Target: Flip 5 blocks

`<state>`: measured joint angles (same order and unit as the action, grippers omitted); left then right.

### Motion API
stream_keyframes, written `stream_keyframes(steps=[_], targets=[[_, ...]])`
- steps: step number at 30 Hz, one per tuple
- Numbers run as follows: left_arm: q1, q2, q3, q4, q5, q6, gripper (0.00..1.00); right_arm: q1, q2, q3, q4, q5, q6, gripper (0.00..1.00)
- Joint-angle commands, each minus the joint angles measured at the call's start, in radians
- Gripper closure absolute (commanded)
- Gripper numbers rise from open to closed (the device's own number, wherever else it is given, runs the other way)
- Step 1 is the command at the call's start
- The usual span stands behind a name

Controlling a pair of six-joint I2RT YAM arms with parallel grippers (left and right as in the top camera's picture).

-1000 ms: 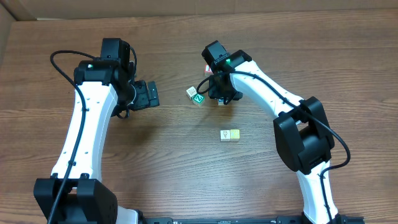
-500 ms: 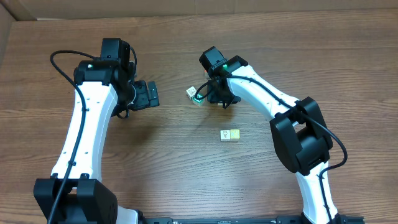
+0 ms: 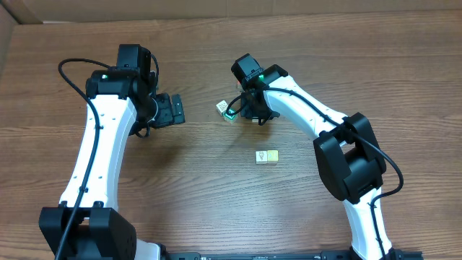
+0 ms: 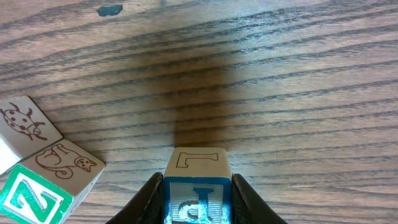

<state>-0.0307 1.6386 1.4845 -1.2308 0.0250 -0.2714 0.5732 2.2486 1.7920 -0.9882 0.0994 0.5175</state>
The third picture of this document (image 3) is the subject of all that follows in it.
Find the white ice cream block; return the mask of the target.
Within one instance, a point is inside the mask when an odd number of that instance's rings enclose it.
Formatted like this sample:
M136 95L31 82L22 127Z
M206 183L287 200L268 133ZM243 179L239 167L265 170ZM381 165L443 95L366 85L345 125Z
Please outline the white ice cream block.
M267 163L268 163L267 151L264 151L264 150L256 151L256 164L265 165Z

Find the yellow letter K block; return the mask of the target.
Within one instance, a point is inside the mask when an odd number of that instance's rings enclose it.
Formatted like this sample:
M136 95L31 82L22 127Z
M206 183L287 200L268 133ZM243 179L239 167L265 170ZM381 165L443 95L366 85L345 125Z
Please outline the yellow letter K block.
M279 162L279 151L278 150L267 150L267 163L277 164Z

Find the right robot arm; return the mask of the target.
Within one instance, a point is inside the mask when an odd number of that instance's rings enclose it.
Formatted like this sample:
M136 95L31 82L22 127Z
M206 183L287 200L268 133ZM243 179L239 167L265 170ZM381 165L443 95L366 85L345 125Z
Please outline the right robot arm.
M345 207L356 259L390 259L380 208L385 156L368 119L330 109L304 91L286 70L265 69L250 54L235 61L231 72L240 83L241 116L263 126L284 116L313 141L319 176Z

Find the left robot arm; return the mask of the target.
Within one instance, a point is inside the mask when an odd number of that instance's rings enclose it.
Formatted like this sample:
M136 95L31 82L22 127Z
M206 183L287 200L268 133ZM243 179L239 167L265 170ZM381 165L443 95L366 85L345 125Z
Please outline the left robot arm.
M121 44L114 66L101 64L79 90L87 120L72 176L39 228L55 259L167 259L165 246L138 238L118 213L118 182L127 139L185 122L179 95L157 93L159 67L139 44Z

